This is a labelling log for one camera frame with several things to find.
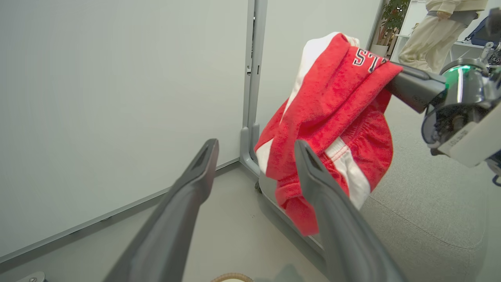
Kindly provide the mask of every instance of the gray floor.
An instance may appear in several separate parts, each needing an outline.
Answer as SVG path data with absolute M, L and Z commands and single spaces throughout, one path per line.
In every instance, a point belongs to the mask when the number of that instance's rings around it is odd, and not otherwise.
M 256 282 L 326 282 L 320 256 L 268 208 L 254 190 L 256 179 L 240 165 L 219 174 L 198 215 L 184 281 L 241 272 Z M 101 281 L 157 202 L 0 264 L 0 281 L 16 282 L 35 271 L 44 271 L 50 282 Z

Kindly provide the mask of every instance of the red sweatshirt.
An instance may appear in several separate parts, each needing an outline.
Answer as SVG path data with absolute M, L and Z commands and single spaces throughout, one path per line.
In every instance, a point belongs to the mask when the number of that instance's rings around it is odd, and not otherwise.
M 384 87 L 402 68 L 332 33 L 306 43 L 296 83 L 256 145 L 258 163 L 277 180 L 276 198 L 303 235 L 318 233 L 301 194 L 294 142 L 308 142 L 360 209 L 390 166 L 393 145 L 384 118 Z

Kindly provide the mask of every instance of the garment sleeve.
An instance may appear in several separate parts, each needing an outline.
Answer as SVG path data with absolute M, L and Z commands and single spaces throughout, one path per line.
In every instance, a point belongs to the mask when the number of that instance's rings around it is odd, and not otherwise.
M 440 12 L 446 12 L 452 15 L 457 5 L 461 4 L 461 2 L 462 0 L 445 0 L 442 2 L 442 5 L 440 5 L 440 8 L 438 8 L 438 10 Z

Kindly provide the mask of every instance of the bag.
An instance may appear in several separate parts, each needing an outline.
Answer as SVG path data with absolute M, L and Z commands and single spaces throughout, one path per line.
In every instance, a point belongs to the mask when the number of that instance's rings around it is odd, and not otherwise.
M 484 46 L 487 42 L 493 42 L 494 48 L 498 45 L 499 41 L 501 41 L 501 33 L 497 34 L 487 34 L 487 28 L 485 27 L 485 23 L 489 17 L 483 19 L 483 21 L 473 30 L 465 40 L 471 40 L 472 44 Z

